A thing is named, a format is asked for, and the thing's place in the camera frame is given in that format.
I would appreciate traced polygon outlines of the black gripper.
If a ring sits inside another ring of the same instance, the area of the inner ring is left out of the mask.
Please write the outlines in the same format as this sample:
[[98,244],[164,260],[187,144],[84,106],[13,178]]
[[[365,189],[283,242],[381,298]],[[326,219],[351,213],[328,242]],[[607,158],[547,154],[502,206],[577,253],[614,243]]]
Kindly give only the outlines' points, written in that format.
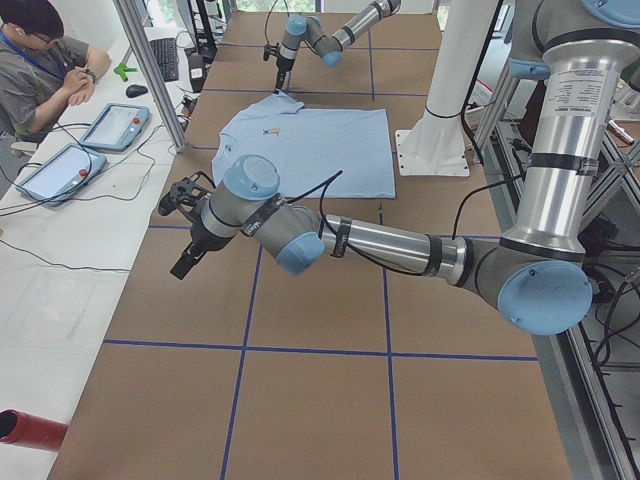
[[220,238],[212,234],[199,217],[192,220],[190,228],[191,243],[188,247],[189,255],[181,256],[170,273],[177,279],[184,279],[193,267],[192,257],[200,257],[209,251],[220,249]]
[[284,83],[287,78],[287,73],[293,69],[293,66],[294,66],[293,59],[285,58],[282,56],[277,58],[278,74],[276,76],[276,84],[275,84],[276,92],[283,90]]

